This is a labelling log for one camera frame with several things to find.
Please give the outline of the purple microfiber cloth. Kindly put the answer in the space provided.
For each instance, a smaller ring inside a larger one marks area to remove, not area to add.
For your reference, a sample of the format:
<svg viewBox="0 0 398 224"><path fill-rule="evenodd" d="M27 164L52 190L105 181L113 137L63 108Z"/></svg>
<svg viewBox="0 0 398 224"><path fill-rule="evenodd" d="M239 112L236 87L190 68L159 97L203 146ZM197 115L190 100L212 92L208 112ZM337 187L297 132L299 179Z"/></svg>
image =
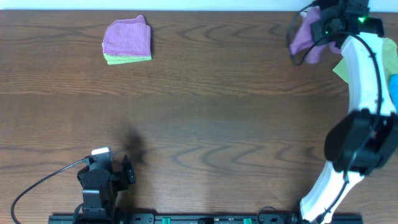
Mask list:
<svg viewBox="0 0 398 224"><path fill-rule="evenodd" d="M302 17L302 24L293 42L289 44L292 55L295 55L301 50L309 49L313 45L310 25L320 20L320 9L317 6L312 6L307 12L301 12L300 15ZM341 50L335 47L335 43L330 42L328 45L315 46L305 57L305 61L308 64L318 63L321 53L326 46L328 46L334 54L341 53Z"/></svg>

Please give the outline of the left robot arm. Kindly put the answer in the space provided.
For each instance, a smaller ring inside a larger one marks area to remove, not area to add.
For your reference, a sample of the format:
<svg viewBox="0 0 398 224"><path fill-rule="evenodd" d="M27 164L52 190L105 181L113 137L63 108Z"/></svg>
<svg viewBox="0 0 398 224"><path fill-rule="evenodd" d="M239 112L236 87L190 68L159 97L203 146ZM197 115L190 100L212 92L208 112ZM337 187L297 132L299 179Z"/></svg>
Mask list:
<svg viewBox="0 0 398 224"><path fill-rule="evenodd" d="M83 187L83 216L75 223L114 223L119 214L116 211L118 192L127 190L136 182L134 170L128 156L123 157L120 171L113 171L110 153L84 158L86 166L77 174Z"/></svg>

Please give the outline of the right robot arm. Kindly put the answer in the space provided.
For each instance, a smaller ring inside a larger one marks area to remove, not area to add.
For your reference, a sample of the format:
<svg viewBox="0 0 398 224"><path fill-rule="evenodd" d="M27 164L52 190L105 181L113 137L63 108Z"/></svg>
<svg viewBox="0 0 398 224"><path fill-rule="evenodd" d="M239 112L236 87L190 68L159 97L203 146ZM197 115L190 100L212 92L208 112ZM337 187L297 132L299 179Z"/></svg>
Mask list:
<svg viewBox="0 0 398 224"><path fill-rule="evenodd" d="M335 218L348 192L397 148L397 112L383 68L382 21L369 17L368 1L314 1L320 19L311 23L313 46L334 43L348 71L349 109L326 136L324 168L300 201L292 223L350 223Z"/></svg>

